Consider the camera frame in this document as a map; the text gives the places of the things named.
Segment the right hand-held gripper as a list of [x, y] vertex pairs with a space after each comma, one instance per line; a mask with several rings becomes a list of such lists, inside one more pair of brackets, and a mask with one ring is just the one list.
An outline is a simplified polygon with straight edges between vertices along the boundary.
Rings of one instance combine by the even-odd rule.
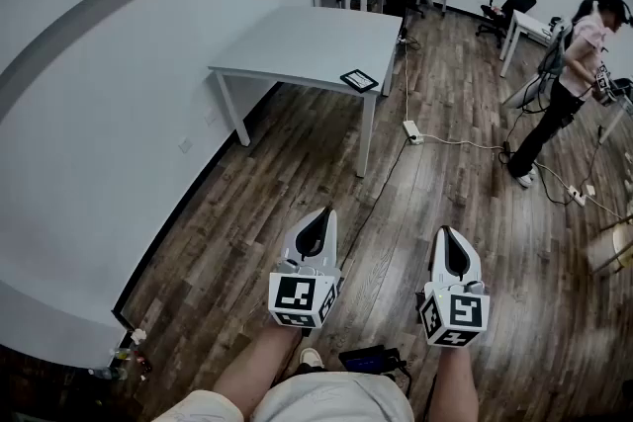
[[481, 259], [471, 243], [447, 225], [436, 233], [429, 271], [433, 282], [468, 282], [429, 292], [418, 313], [428, 345], [467, 348], [488, 328], [490, 297], [485, 294]]

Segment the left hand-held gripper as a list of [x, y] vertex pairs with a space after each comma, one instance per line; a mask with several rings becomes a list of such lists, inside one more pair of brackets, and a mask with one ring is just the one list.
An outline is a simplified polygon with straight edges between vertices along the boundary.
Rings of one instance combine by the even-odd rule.
[[[281, 326], [320, 329], [339, 294], [334, 267], [337, 215], [325, 207], [305, 215], [286, 233], [284, 260], [269, 275], [269, 312]], [[300, 264], [296, 261], [314, 262]]]

